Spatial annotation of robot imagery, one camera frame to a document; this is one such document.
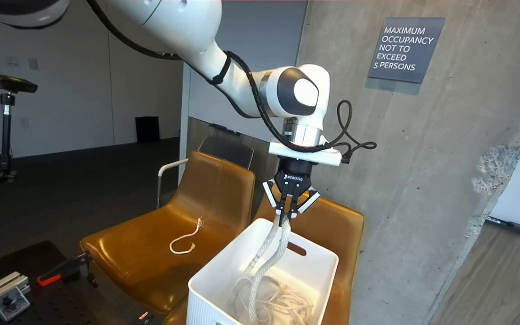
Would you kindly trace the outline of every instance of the chair backrest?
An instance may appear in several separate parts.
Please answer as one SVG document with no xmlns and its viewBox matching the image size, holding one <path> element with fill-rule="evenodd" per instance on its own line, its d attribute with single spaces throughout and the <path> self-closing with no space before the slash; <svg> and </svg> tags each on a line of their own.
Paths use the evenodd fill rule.
<svg viewBox="0 0 520 325">
<path fill-rule="evenodd" d="M 182 180 L 167 202 L 185 216 L 232 236 L 250 220 L 254 173 L 229 160 L 191 151 Z"/>
<path fill-rule="evenodd" d="M 263 197 L 256 218 L 274 218 L 274 209 Z M 351 289 L 355 262 L 364 229 L 364 216 L 337 202 L 319 197 L 304 213 L 292 222 L 292 233 L 304 236 L 339 258 L 333 283 Z"/>
<path fill-rule="evenodd" d="M 205 137 L 198 151 L 205 151 L 243 168 L 248 168 L 254 157 L 254 150 L 250 146 L 220 135 Z"/>
</svg>

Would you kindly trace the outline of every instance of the floor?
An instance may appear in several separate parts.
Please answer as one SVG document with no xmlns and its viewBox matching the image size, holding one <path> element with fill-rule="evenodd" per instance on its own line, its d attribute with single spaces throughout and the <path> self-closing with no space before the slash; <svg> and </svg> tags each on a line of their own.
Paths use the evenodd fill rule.
<svg viewBox="0 0 520 325">
<path fill-rule="evenodd" d="M 433 325 L 520 325 L 520 234 L 485 224 Z"/>
<path fill-rule="evenodd" d="M 0 256 L 39 240 L 75 256 L 81 236 L 155 207 L 156 168 L 176 153 L 178 141 L 169 139 L 14 159 L 17 178 L 0 184 Z M 164 175 L 164 193 L 173 191 L 174 178 Z M 133 323 L 142 307 L 100 274 L 97 281 L 97 290 L 77 283 L 82 299 L 104 323 Z"/>
</svg>

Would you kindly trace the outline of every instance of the black cable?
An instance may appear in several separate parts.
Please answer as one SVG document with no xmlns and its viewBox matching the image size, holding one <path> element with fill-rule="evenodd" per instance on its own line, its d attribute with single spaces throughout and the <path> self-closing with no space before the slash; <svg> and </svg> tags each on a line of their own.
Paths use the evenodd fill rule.
<svg viewBox="0 0 520 325">
<path fill-rule="evenodd" d="M 100 11 L 100 7 L 97 5 L 95 0 L 86 0 L 86 3 L 91 7 L 95 16 L 100 20 L 100 23 L 124 45 L 131 47 L 133 50 L 137 50 L 144 56 L 151 56 L 151 58 L 158 58 L 158 59 L 178 59 L 178 56 L 173 52 L 156 52 L 156 50 L 146 48 L 146 47 L 131 41 L 109 21 L 109 18 Z"/>
<path fill-rule="evenodd" d="M 276 130 L 276 126 L 274 126 L 272 121 L 268 119 L 267 108 L 265 108 L 263 101 L 259 99 L 258 85 L 256 85 L 256 81 L 254 81 L 254 77 L 252 77 L 250 68 L 247 67 L 247 63 L 245 63 L 239 56 L 236 56 L 234 52 L 225 52 L 225 54 L 227 54 L 230 59 L 234 59 L 234 61 L 241 67 L 241 70 L 245 72 L 261 121 L 265 123 L 265 126 L 268 128 L 268 132 L 270 132 L 281 144 L 285 144 L 286 148 L 295 150 L 295 151 L 321 151 L 321 150 L 328 150 L 328 148 L 332 148 L 332 146 L 348 146 L 348 150 L 344 151 L 346 157 L 342 157 L 342 162 L 346 162 L 346 160 L 350 160 L 350 155 L 351 155 L 357 148 L 373 150 L 373 148 L 377 146 L 377 144 L 371 142 L 371 141 L 359 142 L 359 141 L 355 141 L 355 139 L 348 133 L 348 124 L 350 124 L 350 121 L 351 121 L 351 103 L 350 103 L 348 99 L 339 101 L 337 106 L 335 106 L 335 108 L 337 108 L 335 113 L 337 113 L 337 121 L 339 121 L 341 132 L 339 132 L 332 141 L 328 141 L 328 142 L 324 142 L 324 144 L 315 144 L 315 146 L 297 146 L 297 144 L 290 142 L 286 137 L 283 137 L 283 135 Z M 348 117 L 346 117 L 346 121 L 341 121 L 341 113 L 339 113 L 339 108 L 341 108 L 342 104 L 346 104 L 346 108 L 348 108 Z M 346 135 L 346 137 L 353 142 L 353 146 L 350 146 L 350 142 L 339 142 L 339 139 L 341 139 L 342 135 Z"/>
</svg>

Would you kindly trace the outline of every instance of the concrete pillar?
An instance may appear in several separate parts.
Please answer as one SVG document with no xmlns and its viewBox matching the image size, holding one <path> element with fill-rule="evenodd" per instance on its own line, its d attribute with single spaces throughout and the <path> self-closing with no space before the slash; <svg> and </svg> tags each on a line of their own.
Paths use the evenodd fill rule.
<svg viewBox="0 0 520 325">
<path fill-rule="evenodd" d="M 418 88 L 366 77 L 388 16 L 445 18 Z M 520 2 L 312 0 L 297 61 L 332 76 L 326 137 L 346 97 L 350 132 L 378 144 L 313 168 L 323 195 L 366 216 L 350 323 L 427 323 L 496 198 L 471 186 L 478 159 L 520 146 Z"/>
</svg>

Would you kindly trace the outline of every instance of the brown leather chair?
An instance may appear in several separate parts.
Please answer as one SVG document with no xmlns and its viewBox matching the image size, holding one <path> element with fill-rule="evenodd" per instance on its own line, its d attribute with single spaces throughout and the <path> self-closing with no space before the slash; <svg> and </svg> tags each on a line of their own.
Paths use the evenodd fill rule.
<svg viewBox="0 0 520 325">
<path fill-rule="evenodd" d="M 167 314 L 187 298 L 187 280 L 248 222 L 254 173 L 229 160 L 191 151 L 182 180 L 162 207 L 81 238 L 79 245 L 124 292 Z M 187 254 L 173 254 L 171 240 Z"/>
<path fill-rule="evenodd" d="M 259 202 L 258 218 L 274 218 L 267 198 Z M 332 290 L 328 296 L 323 325 L 348 325 L 350 298 L 359 256 L 364 216 L 337 202 L 319 197 L 304 213 L 292 222 L 292 231 L 333 251 L 339 258 Z M 165 325 L 185 323 L 187 303 L 183 301 L 164 319 Z"/>
<path fill-rule="evenodd" d="M 239 141 L 221 137 L 221 135 L 209 135 L 205 137 L 196 151 L 209 153 L 212 157 L 220 157 L 223 160 L 229 160 L 232 164 L 238 164 L 241 168 L 250 168 L 254 150 Z M 187 159 L 178 159 L 167 164 L 162 164 L 156 171 L 156 189 L 155 189 L 155 207 L 162 206 L 162 175 L 171 169 L 185 164 Z"/>
</svg>

